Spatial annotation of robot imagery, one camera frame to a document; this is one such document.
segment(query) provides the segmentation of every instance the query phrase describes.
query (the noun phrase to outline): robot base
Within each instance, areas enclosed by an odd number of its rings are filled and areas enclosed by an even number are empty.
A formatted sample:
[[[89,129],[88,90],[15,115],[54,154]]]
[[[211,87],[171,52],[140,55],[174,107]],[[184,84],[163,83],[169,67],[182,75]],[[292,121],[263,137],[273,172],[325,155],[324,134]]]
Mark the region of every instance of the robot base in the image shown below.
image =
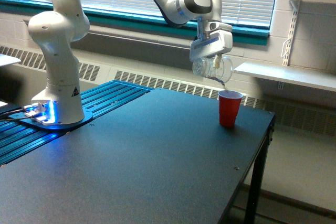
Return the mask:
[[[24,124],[31,125],[33,127],[42,129],[42,130],[48,130],[48,131],[73,131],[76,128],[79,128],[83,126],[84,124],[87,124],[93,120],[93,115],[91,111],[88,111],[86,109],[83,109],[84,112],[84,119],[72,124],[60,124],[60,125],[43,125],[39,122],[36,122],[33,119],[22,119],[20,122]],[[17,119],[17,118],[24,118],[26,115],[24,113],[17,113],[14,115],[11,115],[10,118]]]

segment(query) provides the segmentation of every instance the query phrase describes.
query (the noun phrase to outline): window sill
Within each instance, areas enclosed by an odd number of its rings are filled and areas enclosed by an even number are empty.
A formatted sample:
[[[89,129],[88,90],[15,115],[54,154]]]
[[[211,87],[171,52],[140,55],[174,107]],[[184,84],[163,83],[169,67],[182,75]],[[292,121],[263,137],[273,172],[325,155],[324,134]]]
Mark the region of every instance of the window sill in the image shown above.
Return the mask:
[[[43,10],[52,10],[50,3],[26,1],[26,0],[0,0],[0,11],[26,13],[35,15]],[[127,27],[147,32],[156,32],[166,35],[178,35],[186,38],[194,38],[197,35],[197,22],[188,22],[181,28],[173,28],[167,25],[161,17],[146,16],[114,12],[109,10],[83,8],[91,23]],[[269,37],[268,29],[247,28],[233,26],[233,41],[245,44],[267,45]]]

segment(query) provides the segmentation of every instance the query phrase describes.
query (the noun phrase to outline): red plastic cup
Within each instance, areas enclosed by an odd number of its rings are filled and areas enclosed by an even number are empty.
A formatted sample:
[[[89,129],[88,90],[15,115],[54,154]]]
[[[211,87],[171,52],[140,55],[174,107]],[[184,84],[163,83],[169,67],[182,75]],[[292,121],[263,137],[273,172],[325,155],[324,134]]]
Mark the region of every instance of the red plastic cup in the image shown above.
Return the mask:
[[[224,127],[233,128],[235,126],[243,95],[231,90],[222,90],[218,95],[219,123]]]

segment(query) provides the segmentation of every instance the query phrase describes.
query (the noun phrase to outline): black cable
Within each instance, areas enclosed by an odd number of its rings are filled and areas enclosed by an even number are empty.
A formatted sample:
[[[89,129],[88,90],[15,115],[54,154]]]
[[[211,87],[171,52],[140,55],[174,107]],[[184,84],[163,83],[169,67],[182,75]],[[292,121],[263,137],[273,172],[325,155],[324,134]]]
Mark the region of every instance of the black cable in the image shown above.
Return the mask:
[[[14,118],[14,119],[1,119],[0,122],[13,122],[13,121],[19,121],[23,119],[29,119],[29,118],[35,118],[36,116],[26,116],[24,118]]]
[[[24,109],[11,110],[11,111],[2,113],[2,114],[0,114],[0,119],[1,119],[1,118],[4,118],[4,117],[7,117],[7,116],[9,116],[9,115],[12,115],[12,114],[19,113],[19,112],[24,112]]]

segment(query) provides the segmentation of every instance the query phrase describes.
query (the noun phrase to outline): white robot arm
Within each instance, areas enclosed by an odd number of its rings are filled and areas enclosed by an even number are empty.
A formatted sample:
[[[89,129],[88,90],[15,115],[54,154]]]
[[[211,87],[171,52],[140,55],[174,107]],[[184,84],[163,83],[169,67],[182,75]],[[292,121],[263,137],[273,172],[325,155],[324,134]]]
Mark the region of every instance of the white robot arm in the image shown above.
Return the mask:
[[[73,124],[84,118],[79,89],[78,59],[70,43],[83,38],[90,24],[80,0],[52,0],[54,11],[43,12],[29,22],[29,33],[41,47],[47,65],[47,86],[32,103],[44,104],[35,120],[44,125]]]
[[[201,58],[214,57],[212,67],[218,69],[222,54],[230,52],[233,44],[232,26],[222,23],[222,0],[154,1],[171,26],[180,27],[192,19],[197,20],[198,34],[191,44],[190,60],[194,62],[195,74],[210,78],[202,73],[205,66]]]

